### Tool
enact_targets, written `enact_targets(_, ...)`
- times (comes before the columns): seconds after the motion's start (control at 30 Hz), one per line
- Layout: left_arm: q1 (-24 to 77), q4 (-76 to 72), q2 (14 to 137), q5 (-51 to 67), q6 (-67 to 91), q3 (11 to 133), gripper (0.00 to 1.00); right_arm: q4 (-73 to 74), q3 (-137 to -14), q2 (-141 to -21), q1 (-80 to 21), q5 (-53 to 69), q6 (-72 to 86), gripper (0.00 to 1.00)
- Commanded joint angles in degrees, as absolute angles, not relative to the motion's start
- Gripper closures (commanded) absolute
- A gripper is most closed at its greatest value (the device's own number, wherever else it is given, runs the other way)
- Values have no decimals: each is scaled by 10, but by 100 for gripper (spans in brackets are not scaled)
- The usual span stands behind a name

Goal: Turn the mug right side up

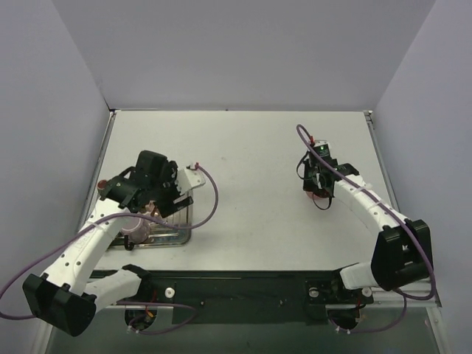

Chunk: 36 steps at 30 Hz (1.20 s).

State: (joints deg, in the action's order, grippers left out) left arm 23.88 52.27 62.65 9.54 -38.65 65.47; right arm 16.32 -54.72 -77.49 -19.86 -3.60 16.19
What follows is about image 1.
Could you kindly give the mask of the red mug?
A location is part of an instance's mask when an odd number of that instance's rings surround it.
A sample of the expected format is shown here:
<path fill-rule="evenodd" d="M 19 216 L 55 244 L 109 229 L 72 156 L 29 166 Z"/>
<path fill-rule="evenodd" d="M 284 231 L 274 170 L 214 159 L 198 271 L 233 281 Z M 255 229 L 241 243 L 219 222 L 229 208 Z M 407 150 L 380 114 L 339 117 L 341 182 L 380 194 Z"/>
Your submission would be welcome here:
<path fill-rule="evenodd" d="M 307 195 L 307 197 L 309 197 L 309 199 L 315 200 L 315 201 L 330 198 L 330 194 L 325 190 L 319 190 L 316 192 L 306 191 L 305 194 Z"/>

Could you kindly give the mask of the pink faceted mug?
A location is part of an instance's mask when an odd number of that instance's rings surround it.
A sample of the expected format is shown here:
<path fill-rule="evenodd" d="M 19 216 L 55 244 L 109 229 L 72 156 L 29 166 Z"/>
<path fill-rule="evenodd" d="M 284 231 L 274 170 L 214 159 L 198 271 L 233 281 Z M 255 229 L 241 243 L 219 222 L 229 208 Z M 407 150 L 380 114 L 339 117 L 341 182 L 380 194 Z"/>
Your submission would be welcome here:
<path fill-rule="evenodd" d="M 159 218 L 160 211 L 158 207 L 154 204 L 154 201 L 150 201 L 148 204 L 146 204 L 141 211 L 142 214 L 149 215 L 152 218 Z"/>

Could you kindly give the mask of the lilac mug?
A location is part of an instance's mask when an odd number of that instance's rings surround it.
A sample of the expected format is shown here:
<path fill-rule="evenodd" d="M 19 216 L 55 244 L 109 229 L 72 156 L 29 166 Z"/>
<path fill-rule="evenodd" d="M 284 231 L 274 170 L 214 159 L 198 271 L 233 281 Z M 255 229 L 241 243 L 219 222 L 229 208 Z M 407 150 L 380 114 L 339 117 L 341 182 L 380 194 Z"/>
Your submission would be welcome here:
<path fill-rule="evenodd" d="M 141 218 L 129 218 L 120 232 L 132 243 L 144 243 L 150 236 L 150 222 Z"/>

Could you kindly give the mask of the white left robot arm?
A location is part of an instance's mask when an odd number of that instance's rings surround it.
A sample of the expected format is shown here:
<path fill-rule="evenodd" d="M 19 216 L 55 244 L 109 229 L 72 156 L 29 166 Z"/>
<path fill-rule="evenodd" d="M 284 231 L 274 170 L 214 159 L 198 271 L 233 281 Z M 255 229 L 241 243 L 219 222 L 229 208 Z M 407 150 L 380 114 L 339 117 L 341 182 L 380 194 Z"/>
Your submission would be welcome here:
<path fill-rule="evenodd" d="M 89 278 L 123 227 L 132 219 L 148 219 L 142 214 L 148 204 L 166 218 L 191 205 L 188 192 L 204 183 L 199 170 L 178 168 L 162 154 L 141 151 L 133 167 L 107 180 L 77 239 L 42 275 L 25 279 L 22 288 L 32 314 L 75 337 L 109 305 L 122 299 L 148 301 L 151 275 L 137 265 L 125 265 L 96 282 Z"/>

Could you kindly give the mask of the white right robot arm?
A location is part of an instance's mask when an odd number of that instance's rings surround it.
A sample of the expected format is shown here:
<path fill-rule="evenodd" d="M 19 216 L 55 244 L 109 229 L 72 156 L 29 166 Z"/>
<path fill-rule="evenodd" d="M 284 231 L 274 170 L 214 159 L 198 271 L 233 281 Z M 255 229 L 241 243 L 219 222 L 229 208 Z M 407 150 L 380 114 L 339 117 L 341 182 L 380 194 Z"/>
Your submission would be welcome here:
<path fill-rule="evenodd" d="M 342 202 L 375 240 L 369 262 L 348 265 L 329 284 L 330 295 L 339 302 L 352 297 L 356 289 L 378 286 L 395 291 L 434 273 L 431 232 L 422 221 L 412 221 L 383 201 L 351 164 L 328 159 L 331 168 L 312 153 L 300 164 L 303 190 L 318 198 Z"/>

